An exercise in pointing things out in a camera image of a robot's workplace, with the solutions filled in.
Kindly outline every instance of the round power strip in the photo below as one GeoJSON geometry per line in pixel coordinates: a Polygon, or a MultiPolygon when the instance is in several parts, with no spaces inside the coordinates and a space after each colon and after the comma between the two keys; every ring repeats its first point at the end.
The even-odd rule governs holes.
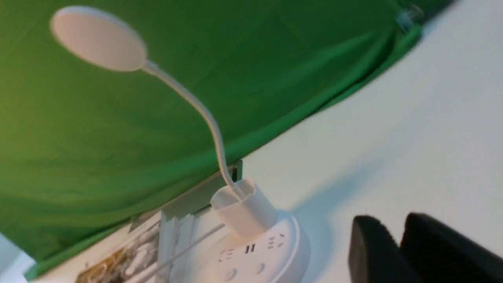
{"type": "Polygon", "coordinates": [[[217,251],[211,283],[299,283],[310,255],[307,236],[286,211],[279,211],[276,224],[263,234],[227,235],[217,251]]]}

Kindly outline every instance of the power cord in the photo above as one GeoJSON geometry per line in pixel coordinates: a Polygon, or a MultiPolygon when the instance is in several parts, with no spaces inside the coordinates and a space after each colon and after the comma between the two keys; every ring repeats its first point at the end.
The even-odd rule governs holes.
{"type": "Polygon", "coordinates": [[[215,234],[217,231],[221,230],[224,227],[225,227],[225,224],[219,224],[215,228],[211,229],[208,233],[206,233],[203,236],[201,236],[200,238],[198,238],[196,241],[194,241],[194,243],[192,243],[190,246],[188,246],[187,248],[185,248],[183,251],[181,251],[178,254],[174,255],[172,258],[168,259],[166,262],[160,263],[158,267],[156,267],[154,270],[152,270],[151,272],[147,273],[144,277],[142,277],[138,281],[138,283],[146,283],[148,280],[150,280],[152,277],[154,277],[159,271],[161,271],[162,269],[164,269],[169,264],[172,264],[173,261],[175,261],[176,259],[178,259],[182,255],[184,255],[185,253],[187,253],[188,251],[190,251],[193,247],[197,246],[199,243],[201,243],[202,241],[204,241],[206,238],[208,238],[209,236],[215,234]]]}

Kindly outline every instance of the white table surface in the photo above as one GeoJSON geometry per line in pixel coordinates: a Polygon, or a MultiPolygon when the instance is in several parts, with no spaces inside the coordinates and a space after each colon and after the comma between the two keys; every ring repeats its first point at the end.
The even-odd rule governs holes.
{"type": "MultiPolygon", "coordinates": [[[[244,177],[308,233],[303,283],[350,282],[362,214],[399,241],[407,214],[425,212],[503,255],[502,26],[501,1],[455,4],[379,79],[244,158],[244,177]]],[[[201,221],[195,236],[215,220],[201,221]]],[[[37,282],[72,282],[79,261],[37,282]]],[[[205,283],[198,268],[184,283],[205,283]]],[[[24,282],[15,270],[2,279],[24,282]]]]}

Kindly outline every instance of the green backdrop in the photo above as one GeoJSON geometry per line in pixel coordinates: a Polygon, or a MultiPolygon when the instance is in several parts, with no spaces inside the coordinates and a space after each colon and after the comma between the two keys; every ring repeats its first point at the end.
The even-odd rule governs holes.
{"type": "Polygon", "coordinates": [[[213,112],[231,162],[356,91],[421,34],[397,25],[396,0],[1,0],[0,232],[37,261],[27,278],[218,170],[206,124],[173,91],[56,44],[48,22],[67,5],[137,29],[213,112]]]}

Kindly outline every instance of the lamp head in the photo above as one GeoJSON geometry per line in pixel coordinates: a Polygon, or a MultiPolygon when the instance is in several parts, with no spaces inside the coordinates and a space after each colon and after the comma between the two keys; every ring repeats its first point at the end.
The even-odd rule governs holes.
{"type": "Polygon", "coordinates": [[[121,19],[91,7],[65,7],[51,19],[54,37],[80,59],[119,72],[131,72],[147,62],[141,37],[121,19]]]}

